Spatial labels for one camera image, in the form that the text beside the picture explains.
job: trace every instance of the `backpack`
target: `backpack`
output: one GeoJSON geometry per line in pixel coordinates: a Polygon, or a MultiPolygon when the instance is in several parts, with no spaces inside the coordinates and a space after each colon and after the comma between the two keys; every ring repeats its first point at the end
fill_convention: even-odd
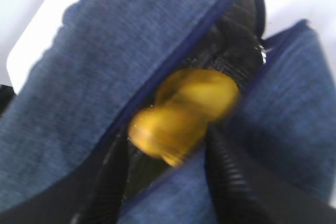
{"type": "Polygon", "coordinates": [[[264,0],[70,6],[0,121],[0,222],[334,223],[336,97],[318,35],[306,20],[267,40],[264,27],[264,0]],[[127,128],[185,68],[229,75],[243,98],[173,169],[127,128]]]}

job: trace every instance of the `blue fabric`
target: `blue fabric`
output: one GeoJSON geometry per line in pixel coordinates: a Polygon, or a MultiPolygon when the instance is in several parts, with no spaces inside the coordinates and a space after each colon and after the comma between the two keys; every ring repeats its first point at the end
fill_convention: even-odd
{"type": "Polygon", "coordinates": [[[81,164],[159,66],[191,49],[220,1],[82,0],[69,8],[0,121],[0,211],[81,164]]]}
{"type": "MultiPolygon", "coordinates": [[[[227,132],[262,165],[328,201],[335,172],[336,91],[317,34],[283,34],[238,106],[227,132]]],[[[203,155],[127,203],[119,224],[216,223],[203,155]]]]}

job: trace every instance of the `white background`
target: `white background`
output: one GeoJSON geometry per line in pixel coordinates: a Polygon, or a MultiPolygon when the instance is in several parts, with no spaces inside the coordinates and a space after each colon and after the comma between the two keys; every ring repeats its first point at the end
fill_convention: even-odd
{"type": "MultiPolygon", "coordinates": [[[[64,9],[76,1],[45,0],[31,21],[43,0],[0,0],[0,84],[9,84],[5,67],[8,54],[14,47],[8,58],[7,69],[14,89],[17,92],[21,89],[34,62],[51,45],[64,9]]],[[[266,0],[266,6],[266,36],[299,19],[310,19],[312,27],[320,34],[335,75],[336,0],[266,0]]]]}

